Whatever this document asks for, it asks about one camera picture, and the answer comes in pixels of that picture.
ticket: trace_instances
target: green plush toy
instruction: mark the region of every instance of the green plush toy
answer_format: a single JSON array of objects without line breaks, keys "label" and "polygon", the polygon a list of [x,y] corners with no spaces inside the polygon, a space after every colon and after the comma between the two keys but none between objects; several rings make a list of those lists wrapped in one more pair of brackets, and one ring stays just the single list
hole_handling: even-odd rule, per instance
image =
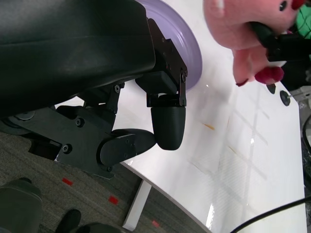
[{"label": "green plush toy", "polygon": [[296,25],[301,34],[306,39],[311,39],[311,6],[310,4],[304,5],[300,8]]}]

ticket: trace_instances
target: glossy table surface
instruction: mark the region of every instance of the glossy table surface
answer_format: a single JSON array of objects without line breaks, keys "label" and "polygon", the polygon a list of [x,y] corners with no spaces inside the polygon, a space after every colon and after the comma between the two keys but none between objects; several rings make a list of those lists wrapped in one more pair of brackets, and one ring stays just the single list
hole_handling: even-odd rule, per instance
[{"label": "glossy table surface", "polygon": [[[179,150],[154,146],[123,164],[163,193],[207,232],[228,233],[246,220],[304,197],[298,104],[286,107],[260,83],[236,87],[233,56],[204,21],[202,0],[166,0],[201,49],[203,75],[187,92]],[[145,93],[128,82],[114,129],[153,131]],[[306,233],[304,205],[261,220],[245,233]]]}]

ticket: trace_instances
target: bolt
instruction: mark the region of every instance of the bolt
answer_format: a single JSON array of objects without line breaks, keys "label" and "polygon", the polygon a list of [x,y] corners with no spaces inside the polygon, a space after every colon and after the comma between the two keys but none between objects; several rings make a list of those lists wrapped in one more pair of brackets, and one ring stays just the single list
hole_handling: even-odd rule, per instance
[{"label": "bolt", "polygon": [[118,85],[115,85],[115,92],[118,94],[120,93],[120,87]]},{"label": "bolt", "polygon": [[82,118],[78,118],[76,120],[76,126],[78,126],[79,128],[84,126],[84,120]]},{"label": "bolt", "polygon": [[63,153],[68,152],[68,150],[69,150],[68,145],[64,145],[64,146],[63,146]]},{"label": "bolt", "polygon": [[72,151],[72,146],[70,144],[66,144],[62,148],[64,154],[69,154]]},{"label": "bolt", "polygon": [[181,74],[181,80],[183,81],[183,83],[186,82],[186,74],[185,73]]}]

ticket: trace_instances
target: pink plush toy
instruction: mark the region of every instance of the pink plush toy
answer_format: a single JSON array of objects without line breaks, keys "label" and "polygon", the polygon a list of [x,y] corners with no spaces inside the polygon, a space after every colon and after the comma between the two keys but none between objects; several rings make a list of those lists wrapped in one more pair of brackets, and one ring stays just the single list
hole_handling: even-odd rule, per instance
[{"label": "pink plush toy", "polygon": [[283,63],[270,63],[267,50],[249,22],[260,22],[275,34],[286,32],[305,0],[204,0],[207,25],[214,39],[234,54],[233,74],[238,86],[256,79],[264,84],[282,80]]}]

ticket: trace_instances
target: purple plate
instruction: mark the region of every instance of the purple plate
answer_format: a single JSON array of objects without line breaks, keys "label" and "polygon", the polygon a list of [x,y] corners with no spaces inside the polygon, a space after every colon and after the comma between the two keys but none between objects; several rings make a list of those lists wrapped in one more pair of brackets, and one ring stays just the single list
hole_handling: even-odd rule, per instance
[{"label": "purple plate", "polygon": [[200,47],[183,18],[161,0],[136,0],[146,8],[147,17],[155,20],[166,39],[171,39],[188,68],[187,90],[194,87],[202,75]]}]

